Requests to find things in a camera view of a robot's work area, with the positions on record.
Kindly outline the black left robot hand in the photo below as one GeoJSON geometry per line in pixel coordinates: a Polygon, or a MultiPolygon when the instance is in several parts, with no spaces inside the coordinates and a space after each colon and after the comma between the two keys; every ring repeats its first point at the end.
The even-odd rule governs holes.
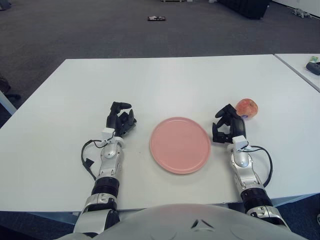
{"type": "Polygon", "coordinates": [[[123,137],[136,126],[137,120],[132,105],[125,102],[113,102],[102,131],[102,139],[110,141],[114,137],[123,137]]]}

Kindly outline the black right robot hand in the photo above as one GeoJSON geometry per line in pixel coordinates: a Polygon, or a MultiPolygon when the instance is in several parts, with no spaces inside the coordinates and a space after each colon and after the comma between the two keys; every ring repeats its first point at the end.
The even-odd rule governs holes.
{"type": "Polygon", "coordinates": [[[249,145],[246,137],[245,122],[231,104],[227,104],[219,110],[215,118],[219,120],[217,123],[212,123],[212,141],[214,143],[234,144],[237,151],[242,151],[249,145]],[[218,131],[218,128],[223,125],[229,127],[229,133],[218,131]]]}

